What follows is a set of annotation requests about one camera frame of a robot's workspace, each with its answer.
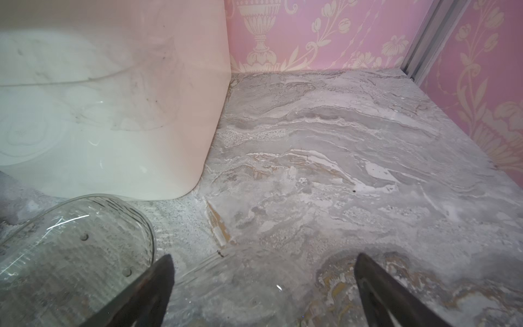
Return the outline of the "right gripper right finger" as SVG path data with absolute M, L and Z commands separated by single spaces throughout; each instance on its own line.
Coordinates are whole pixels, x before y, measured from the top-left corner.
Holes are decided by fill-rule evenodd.
M 359 253 L 354 277 L 369 326 L 448 326 L 370 256 Z

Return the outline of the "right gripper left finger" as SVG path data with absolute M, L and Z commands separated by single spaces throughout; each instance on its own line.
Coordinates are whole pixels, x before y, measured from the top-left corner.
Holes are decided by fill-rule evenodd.
M 172 256 L 164 255 L 83 326 L 161 326 L 174 286 Z

